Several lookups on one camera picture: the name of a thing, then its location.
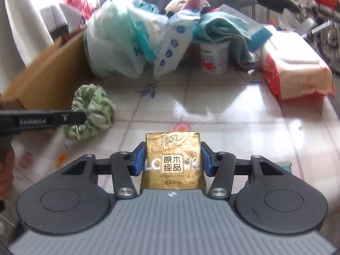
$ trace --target metal screw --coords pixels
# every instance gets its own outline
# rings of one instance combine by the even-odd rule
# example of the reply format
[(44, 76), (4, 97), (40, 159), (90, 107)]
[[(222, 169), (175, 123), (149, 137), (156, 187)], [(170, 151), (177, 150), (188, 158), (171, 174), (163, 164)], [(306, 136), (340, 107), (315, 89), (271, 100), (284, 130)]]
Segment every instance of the metal screw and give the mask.
[(135, 193), (135, 191), (131, 188), (120, 188), (117, 194), (121, 197), (130, 197)]
[(224, 197), (227, 195), (227, 190), (224, 189), (224, 188), (214, 188), (211, 190), (211, 194), (214, 196), (214, 197)]

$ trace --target red and white package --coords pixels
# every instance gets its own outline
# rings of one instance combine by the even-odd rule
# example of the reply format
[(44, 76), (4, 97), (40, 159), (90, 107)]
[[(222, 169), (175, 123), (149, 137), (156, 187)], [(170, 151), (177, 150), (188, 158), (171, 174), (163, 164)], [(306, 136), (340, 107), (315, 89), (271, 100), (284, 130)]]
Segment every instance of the red and white package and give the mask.
[(257, 54), (270, 90), (279, 99), (333, 93), (331, 70), (297, 33), (275, 32)]

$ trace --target towel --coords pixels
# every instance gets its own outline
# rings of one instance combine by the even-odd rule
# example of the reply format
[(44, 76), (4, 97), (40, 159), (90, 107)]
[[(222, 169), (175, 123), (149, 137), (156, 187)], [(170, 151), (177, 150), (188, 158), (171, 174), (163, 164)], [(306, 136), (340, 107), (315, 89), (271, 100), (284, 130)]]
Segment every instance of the towel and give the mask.
[(251, 41), (251, 38), (246, 21), (221, 11), (201, 16), (193, 40), (198, 44), (226, 42), (229, 44), (230, 56), (242, 67), (254, 62), (247, 41)]

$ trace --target yogurt cup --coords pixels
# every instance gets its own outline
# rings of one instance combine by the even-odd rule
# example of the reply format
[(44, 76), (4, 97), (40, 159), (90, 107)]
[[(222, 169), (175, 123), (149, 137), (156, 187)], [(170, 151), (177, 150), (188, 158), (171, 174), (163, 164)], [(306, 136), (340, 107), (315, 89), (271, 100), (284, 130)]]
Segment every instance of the yogurt cup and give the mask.
[(201, 68), (212, 75), (222, 75), (229, 65), (228, 43), (200, 44)]

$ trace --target green scrunchie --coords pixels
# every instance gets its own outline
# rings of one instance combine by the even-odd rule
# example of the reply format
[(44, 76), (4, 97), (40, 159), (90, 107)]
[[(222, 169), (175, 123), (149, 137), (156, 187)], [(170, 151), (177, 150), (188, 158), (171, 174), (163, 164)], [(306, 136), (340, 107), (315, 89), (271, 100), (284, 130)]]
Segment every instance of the green scrunchie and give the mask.
[(78, 141), (97, 135), (111, 127), (116, 106), (104, 89), (94, 84), (82, 85), (74, 94), (71, 111), (82, 111), (87, 120), (82, 125), (64, 127), (65, 138)]

